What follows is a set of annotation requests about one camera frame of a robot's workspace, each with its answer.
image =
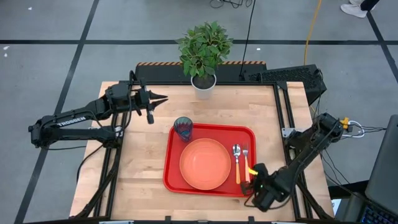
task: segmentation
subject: green plant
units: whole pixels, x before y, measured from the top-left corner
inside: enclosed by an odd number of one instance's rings
[[[215,74],[216,66],[223,63],[221,57],[227,59],[232,46],[233,39],[229,39],[225,32],[226,29],[217,22],[206,22],[189,29],[184,38],[177,40],[185,75],[206,78]]]

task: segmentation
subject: white pot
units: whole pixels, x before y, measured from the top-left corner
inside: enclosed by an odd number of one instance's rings
[[[206,89],[206,90],[202,90],[202,89],[197,88],[197,87],[193,84],[193,82],[192,82],[193,77],[191,77],[191,84],[192,84],[193,88],[195,89],[195,94],[196,94],[196,96],[197,96],[198,99],[200,99],[200,100],[207,100],[207,99],[209,99],[209,98],[212,96],[214,86],[216,85],[216,82],[217,82],[217,77],[216,77],[215,75],[214,75],[214,79],[215,79],[215,80],[214,80],[213,86],[211,86],[210,88],[208,88],[208,89]]]

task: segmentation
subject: white shoe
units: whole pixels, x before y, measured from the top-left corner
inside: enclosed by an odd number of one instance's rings
[[[361,6],[354,6],[351,4],[342,4],[340,8],[343,12],[359,18],[365,18],[368,13],[367,11],[362,11]]]
[[[349,0],[349,3],[351,3],[354,6],[360,6],[364,0]]]

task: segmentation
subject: silver fork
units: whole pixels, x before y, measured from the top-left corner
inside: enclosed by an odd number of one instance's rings
[[[250,182],[249,176],[249,163],[248,163],[248,144],[243,144],[243,155],[244,155],[244,179],[246,182]]]

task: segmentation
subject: red tray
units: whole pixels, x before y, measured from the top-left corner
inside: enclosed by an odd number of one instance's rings
[[[256,163],[256,138],[249,129],[241,126],[225,126],[213,124],[193,124],[192,140],[183,142],[172,127],[167,143],[166,160],[164,165],[163,183],[172,192],[186,194],[207,194],[230,197],[244,197],[239,184],[236,184],[235,157],[232,155],[232,146],[244,143],[249,145],[248,163],[252,167]],[[227,149],[231,158],[231,172],[226,181],[213,190],[198,190],[191,187],[183,179],[180,172],[180,156],[189,143],[200,138],[211,138],[220,142]],[[241,181],[244,180],[244,156],[239,156],[239,171]]]

